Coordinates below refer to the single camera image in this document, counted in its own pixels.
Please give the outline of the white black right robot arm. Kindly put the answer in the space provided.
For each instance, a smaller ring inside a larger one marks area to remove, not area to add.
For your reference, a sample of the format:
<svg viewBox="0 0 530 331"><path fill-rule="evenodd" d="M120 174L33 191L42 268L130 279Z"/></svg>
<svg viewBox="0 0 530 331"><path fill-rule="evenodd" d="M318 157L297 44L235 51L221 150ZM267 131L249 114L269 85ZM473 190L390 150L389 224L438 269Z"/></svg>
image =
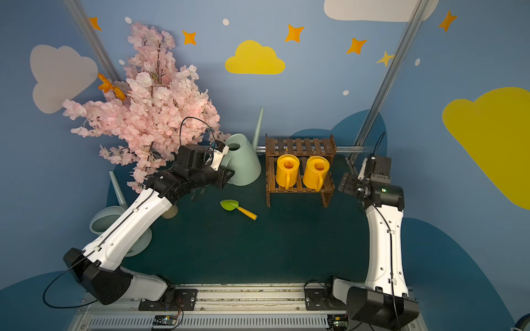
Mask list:
<svg viewBox="0 0 530 331"><path fill-rule="evenodd" d="M364 206L369 225L369 267L363 286L339 277L325 285L325 302L346 310L349 321L400 330L419 315L419 304L409 296L402 267L401 230L404 191L391 184L391 158L370 154L359 175L346 173L342 193Z"/></svg>

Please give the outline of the small mint green watering can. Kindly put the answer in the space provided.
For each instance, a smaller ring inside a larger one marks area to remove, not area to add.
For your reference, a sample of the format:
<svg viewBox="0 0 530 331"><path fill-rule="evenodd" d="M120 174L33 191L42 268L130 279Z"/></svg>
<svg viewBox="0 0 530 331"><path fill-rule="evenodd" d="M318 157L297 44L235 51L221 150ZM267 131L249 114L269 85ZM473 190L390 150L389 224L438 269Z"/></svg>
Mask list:
<svg viewBox="0 0 530 331"><path fill-rule="evenodd" d="M264 107L261 107L252 142L241 133L231 135L226 140L229 151L223 158L222 166L234 172L228 183L235 186L247 186L259 178L262 167L258 159L257 147L263 116Z"/></svg>

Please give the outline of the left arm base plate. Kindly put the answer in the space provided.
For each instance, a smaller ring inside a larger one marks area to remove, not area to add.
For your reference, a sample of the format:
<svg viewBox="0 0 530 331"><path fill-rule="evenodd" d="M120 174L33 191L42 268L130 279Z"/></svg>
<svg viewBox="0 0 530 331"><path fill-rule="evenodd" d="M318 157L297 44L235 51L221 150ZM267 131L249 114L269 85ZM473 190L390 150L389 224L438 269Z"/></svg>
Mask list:
<svg viewBox="0 0 530 331"><path fill-rule="evenodd" d="M142 299L139 311L193 311L197 303L198 290L194 288L169 288L159 300Z"/></svg>

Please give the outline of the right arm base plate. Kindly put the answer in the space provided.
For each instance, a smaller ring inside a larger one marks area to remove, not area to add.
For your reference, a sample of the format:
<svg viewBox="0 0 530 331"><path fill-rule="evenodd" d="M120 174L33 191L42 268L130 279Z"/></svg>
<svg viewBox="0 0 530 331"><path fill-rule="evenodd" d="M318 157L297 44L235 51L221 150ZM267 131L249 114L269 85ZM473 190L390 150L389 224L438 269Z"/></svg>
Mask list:
<svg viewBox="0 0 530 331"><path fill-rule="evenodd" d="M332 303L327 299L323 288L305 288L304 302L308 311L346 310L346 306L343 303Z"/></svg>

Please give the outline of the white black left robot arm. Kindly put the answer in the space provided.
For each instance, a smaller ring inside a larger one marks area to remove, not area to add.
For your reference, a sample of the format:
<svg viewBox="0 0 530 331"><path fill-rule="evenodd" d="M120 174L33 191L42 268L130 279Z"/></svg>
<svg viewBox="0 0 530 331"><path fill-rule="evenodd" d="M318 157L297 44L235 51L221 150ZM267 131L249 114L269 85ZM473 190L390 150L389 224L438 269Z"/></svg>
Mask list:
<svg viewBox="0 0 530 331"><path fill-rule="evenodd" d="M169 284L161 277L135 273L121 263L138 239L183 196L205 186L223 188L234 171L222 166L229 147L180 146L173 166L151 175L138 198L105 232L84 249L70 249L63 257L73 277L99 303L120 299L159 301Z"/></svg>

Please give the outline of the brown wooden slatted shelf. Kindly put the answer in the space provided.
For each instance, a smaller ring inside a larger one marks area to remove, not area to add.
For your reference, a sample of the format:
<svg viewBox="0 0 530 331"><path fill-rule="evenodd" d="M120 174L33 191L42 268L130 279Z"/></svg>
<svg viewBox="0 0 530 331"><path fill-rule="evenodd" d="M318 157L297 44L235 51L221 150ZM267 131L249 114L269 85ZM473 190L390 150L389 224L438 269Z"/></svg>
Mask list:
<svg viewBox="0 0 530 331"><path fill-rule="evenodd" d="M283 151L277 153L275 151L276 146L282 147L284 144L287 144L290 148L292 148L294 143L298 147L297 153L293 153L292 150L288 151L287 153ZM320 154L320 152L317 152L316 154L311 154L307 150L306 154L302 154L300 152L302 144L304 144L308 149L311 148L311 145L315 146L316 148L320 148L320 145L323 144L326 147L326 152L324 154ZM320 192L316 192L315 190L307 188L303 184L302 178L304 176L306 162L309 157L313 157L313 156L324 157L325 159L329 161L330 168L331 168L331 165L333 164L333 160L335 158L335 151L332 150L331 147L336 147L333 136L330 136L328 139L317 139L317 138L314 138L314 139L307 139L307 138L306 139L291 139L291 138L273 139L273 138L267 137L266 138L266 161L265 161L267 206L271 205L271 194L272 193L319 193L322 197L323 206L327 207L333 195L333 192L335 190L335 186L333 184L333 180L330 174L330 169L324 180L324 186L322 187ZM283 154L295 155L300 161L297 182L293 187L289 188L288 190L281 188L275 181L275 175L277 171L277 159Z"/></svg>

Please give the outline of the yellow watering can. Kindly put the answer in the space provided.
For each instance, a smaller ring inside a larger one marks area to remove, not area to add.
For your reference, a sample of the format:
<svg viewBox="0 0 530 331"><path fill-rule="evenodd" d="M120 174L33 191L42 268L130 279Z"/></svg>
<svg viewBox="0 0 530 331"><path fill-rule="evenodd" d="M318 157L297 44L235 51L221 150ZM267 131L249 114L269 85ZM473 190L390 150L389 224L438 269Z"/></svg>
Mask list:
<svg viewBox="0 0 530 331"><path fill-rule="evenodd" d="M292 154L283 154L277 159L276 183L286 190L293 187L298 178L299 159Z"/></svg>
<svg viewBox="0 0 530 331"><path fill-rule="evenodd" d="M320 156L309 157L306 162L303 184L316 192L320 192L324 186L324 180L330 169L330 163L327 159Z"/></svg>

